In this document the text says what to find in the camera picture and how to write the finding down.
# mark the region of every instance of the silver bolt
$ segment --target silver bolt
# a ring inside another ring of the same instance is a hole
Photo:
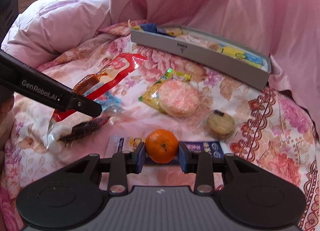
[[[204,184],[204,185],[199,185],[197,187],[197,191],[201,193],[209,193],[212,191],[212,187],[210,185]]]
[[[110,191],[112,193],[122,193],[125,191],[125,187],[123,185],[113,185],[110,187]]]

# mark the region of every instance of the cardboard box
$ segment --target cardboard box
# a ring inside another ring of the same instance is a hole
[[[193,28],[179,25],[170,25],[161,28],[181,28],[184,34],[191,33],[195,36],[201,36],[202,38],[205,38],[213,42],[223,43],[224,45],[241,49],[247,53],[261,57],[263,59],[263,68],[256,68],[250,64],[247,64],[239,59],[235,59],[224,53],[220,53],[218,51],[170,36],[164,36],[160,34],[132,29],[131,40],[141,45],[173,53],[190,59],[192,61],[198,62],[207,67],[216,69],[229,76],[232,76],[237,80],[242,81],[248,84],[249,86],[252,86],[260,90],[263,89],[267,84],[271,72],[271,63],[269,57],[261,53],[258,53],[255,50],[252,50],[239,43]]]

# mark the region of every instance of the pink wrapped snack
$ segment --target pink wrapped snack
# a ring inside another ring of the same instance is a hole
[[[159,88],[159,103],[171,116],[188,117],[199,107],[200,93],[187,82],[167,80]]]

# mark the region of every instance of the mandarin orange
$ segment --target mandarin orange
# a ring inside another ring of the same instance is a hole
[[[152,131],[145,140],[146,153],[157,163],[168,163],[178,152],[178,140],[174,134],[165,129]]]

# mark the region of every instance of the floral bedsheet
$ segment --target floral bedsheet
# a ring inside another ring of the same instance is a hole
[[[145,137],[154,129],[164,128],[172,131],[179,140],[210,140],[201,128],[196,127],[199,121],[196,116],[177,121],[138,100],[168,68],[191,74],[194,84],[206,94],[205,105],[197,112],[199,117],[210,109],[218,109],[236,119],[238,131],[234,138],[223,144],[224,151],[235,153],[301,188],[307,206],[299,227],[319,231],[316,161],[319,142],[308,114],[274,89],[266,87],[260,92],[182,57],[137,45],[131,42],[127,26],[128,23],[121,23],[105,28],[95,38],[38,68],[72,88],[84,76],[95,72],[93,66],[101,67],[119,53],[145,55],[148,60],[111,90],[125,108],[121,120],[114,125],[106,125],[72,147],[53,154],[45,148],[53,109],[19,94],[15,96],[16,121],[5,146],[5,167],[0,181],[0,207],[8,231],[23,227],[15,207],[17,195],[23,187],[89,153],[104,157],[110,135]],[[216,188],[222,189],[221,175],[215,174],[214,177]],[[128,175],[130,186],[193,187],[194,180],[194,174],[184,174],[178,166],[149,166],[144,167],[139,175]],[[105,174],[101,188],[106,187],[107,181],[108,175]]]

